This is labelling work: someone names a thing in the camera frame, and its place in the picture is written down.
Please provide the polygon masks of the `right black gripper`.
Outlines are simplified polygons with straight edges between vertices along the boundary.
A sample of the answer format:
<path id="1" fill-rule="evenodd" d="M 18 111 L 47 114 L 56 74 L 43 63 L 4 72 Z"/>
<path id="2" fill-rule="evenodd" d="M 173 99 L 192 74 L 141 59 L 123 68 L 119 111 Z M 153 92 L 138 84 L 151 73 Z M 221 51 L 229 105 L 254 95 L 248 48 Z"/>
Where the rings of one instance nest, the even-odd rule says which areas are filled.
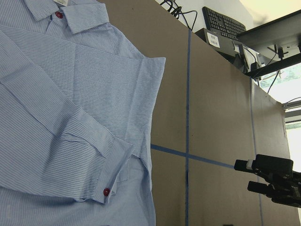
<path id="1" fill-rule="evenodd" d="M 301 174 L 293 171 L 292 160 L 258 154 L 255 160 L 236 160 L 234 170 L 255 173 L 267 182 L 249 181 L 248 191 L 263 194 L 274 203 L 301 206 Z"/>

